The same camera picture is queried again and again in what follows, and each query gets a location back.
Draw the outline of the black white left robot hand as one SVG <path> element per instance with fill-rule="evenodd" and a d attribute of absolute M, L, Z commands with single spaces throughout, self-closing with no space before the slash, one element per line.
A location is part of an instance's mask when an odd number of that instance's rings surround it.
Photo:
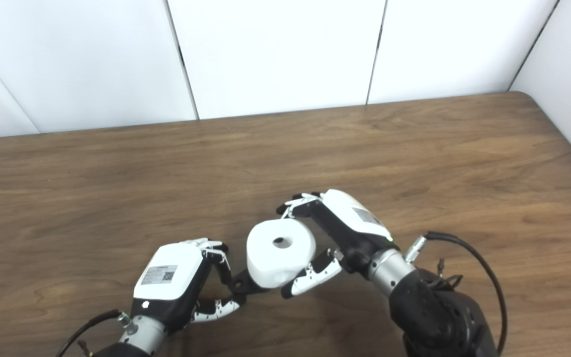
<path fill-rule="evenodd" d="M 214 321 L 240 309 L 246 296 L 199 297 L 213 267 L 224 286 L 232 281 L 227 251 L 224 242 L 209 238 L 159 247 L 134 286 L 131 316 L 152 318 L 172 335 L 191 323 Z"/>

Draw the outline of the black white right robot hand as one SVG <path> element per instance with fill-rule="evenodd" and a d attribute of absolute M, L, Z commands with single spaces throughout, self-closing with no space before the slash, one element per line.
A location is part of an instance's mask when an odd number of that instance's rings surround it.
<path fill-rule="evenodd" d="M 340 272 L 359 273 L 389 298 L 398 278 L 385 264 L 399 253 L 390 231 L 365 206 L 346 192 L 329 189 L 294 195 L 276 209 L 283 219 L 310 218 L 335 242 L 281 288 L 285 299 L 299 296 Z"/>

